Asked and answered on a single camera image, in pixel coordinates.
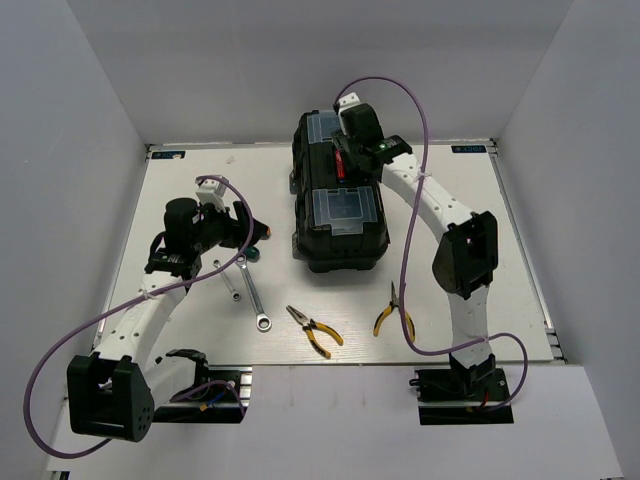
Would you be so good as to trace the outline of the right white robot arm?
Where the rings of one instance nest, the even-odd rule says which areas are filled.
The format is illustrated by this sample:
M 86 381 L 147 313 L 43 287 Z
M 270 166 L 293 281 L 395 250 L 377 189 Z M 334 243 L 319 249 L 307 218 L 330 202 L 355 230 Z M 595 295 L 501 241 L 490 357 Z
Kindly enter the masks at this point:
M 459 396 L 475 398 L 495 370 L 487 343 L 487 298 L 498 264 L 497 220 L 489 211 L 477 213 L 465 206 L 422 173 L 412 148 L 397 135 L 386 137 L 373 107 L 356 94 L 340 98 L 334 110 L 341 131 L 332 141 L 345 171 L 374 180 L 417 206 L 417 216 L 438 241 L 432 272 L 449 300 L 451 384 Z

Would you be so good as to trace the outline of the black plastic toolbox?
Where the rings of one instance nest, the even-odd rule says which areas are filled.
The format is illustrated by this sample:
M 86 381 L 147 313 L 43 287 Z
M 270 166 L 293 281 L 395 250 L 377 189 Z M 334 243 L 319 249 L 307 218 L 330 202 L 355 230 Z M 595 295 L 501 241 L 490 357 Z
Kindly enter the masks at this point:
M 292 141 L 292 255 L 314 273 L 370 270 L 390 243 L 379 186 L 347 176 L 331 138 L 339 129 L 335 113 L 313 110 Z

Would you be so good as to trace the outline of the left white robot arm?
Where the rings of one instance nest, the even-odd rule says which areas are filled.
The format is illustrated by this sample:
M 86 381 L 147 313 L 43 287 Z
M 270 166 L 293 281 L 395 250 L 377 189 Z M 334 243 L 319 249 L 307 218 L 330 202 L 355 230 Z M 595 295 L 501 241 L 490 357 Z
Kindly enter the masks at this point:
M 173 398 L 205 396 L 211 374 L 204 353 L 175 348 L 154 358 L 152 350 L 171 314 L 186 298 L 216 246 L 239 250 L 269 238 L 269 226 L 250 220 L 242 202 L 232 208 L 193 198 L 165 206 L 164 229 L 150 247 L 141 301 L 125 308 L 119 322 L 88 356 L 67 368 L 70 426 L 74 433 L 138 442 L 155 411 Z

